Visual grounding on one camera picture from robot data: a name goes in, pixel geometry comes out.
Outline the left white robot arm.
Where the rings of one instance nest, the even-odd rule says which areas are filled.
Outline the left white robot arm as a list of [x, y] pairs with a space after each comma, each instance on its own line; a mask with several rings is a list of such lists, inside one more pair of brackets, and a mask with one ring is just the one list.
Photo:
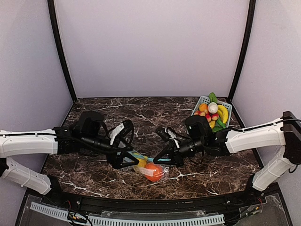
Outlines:
[[95, 111], [83, 112], [78, 121], [67, 127], [30, 132], [0, 132], [0, 177], [18, 183], [41, 195], [59, 194], [58, 179], [37, 173], [12, 159], [12, 156], [46, 153], [64, 155], [92, 152], [103, 154], [114, 169], [134, 166], [139, 160], [132, 154], [132, 146], [120, 142], [133, 130], [130, 120], [108, 130], [104, 116]]

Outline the yellow toy mango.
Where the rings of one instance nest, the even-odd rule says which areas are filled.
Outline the yellow toy mango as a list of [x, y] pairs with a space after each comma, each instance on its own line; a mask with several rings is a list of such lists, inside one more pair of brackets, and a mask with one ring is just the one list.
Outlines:
[[143, 173], [143, 168], [145, 168], [147, 164], [147, 157], [138, 153], [134, 153], [133, 156], [139, 161], [139, 163], [133, 167], [134, 170]]

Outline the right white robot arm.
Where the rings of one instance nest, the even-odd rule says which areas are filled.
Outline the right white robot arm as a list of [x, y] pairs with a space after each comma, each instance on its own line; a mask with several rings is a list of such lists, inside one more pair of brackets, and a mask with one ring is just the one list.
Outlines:
[[193, 115], [185, 120], [189, 139], [179, 145], [163, 149], [153, 160], [166, 165], [182, 166], [186, 157], [196, 153], [228, 156], [247, 149], [279, 146], [280, 150], [263, 169], [251, 177], [250, 192], [262, 192], [291, 167], [301, 163], [301, 121], [290, 112], [269, 123], [243, 129], [225, 128], [213, 132], [204, 116]]

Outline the clear zip bag blue zipper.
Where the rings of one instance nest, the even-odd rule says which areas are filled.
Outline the clear zip bag blue zipper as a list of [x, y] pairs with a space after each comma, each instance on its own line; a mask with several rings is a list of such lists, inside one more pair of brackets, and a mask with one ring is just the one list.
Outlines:
[[130, 170], [144, 176], [151, 182], [163, 182], [169, 179], [169, 167], [154, 164], [152, 158], [141, 155], [136, 151], [132, 151], [130, 154], [139, 161], [137, 165], [129, 166]]

